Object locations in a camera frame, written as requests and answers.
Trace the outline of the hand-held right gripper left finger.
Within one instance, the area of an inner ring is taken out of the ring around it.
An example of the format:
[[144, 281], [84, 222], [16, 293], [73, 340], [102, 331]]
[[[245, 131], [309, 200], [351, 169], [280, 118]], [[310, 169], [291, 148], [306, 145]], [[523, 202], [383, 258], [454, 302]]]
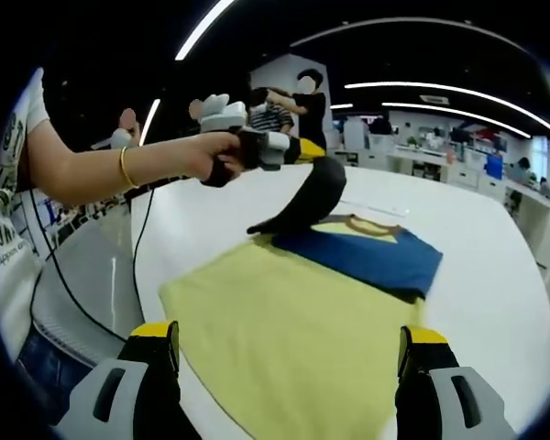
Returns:
[[62, 439], [150, 439], [168, 429], [180, 399], [178, 323], [143, 324], [72, 390], [54, 430]]

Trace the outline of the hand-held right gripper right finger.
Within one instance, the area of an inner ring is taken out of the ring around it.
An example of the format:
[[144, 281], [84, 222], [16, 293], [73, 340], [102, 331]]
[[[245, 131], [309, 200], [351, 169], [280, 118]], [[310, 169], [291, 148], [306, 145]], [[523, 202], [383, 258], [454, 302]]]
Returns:
[[401, 328], [399, 439], [513, 439], [503, 398], [471, 367], [461, 367], [448, 341], [434, 330]]

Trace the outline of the person's left hand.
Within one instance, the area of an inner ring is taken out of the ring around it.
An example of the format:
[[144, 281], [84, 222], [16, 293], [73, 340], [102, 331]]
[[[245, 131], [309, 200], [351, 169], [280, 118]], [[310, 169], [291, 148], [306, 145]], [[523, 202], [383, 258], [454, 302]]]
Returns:
[[238, 137], [226, 132], [183, 138], [177, 147], [178, 174], [205, 182], [210, 178], [217, 160], [227, 170], [228, 180], [233, 180], [245, 169], [237, 158], [238, 149]]

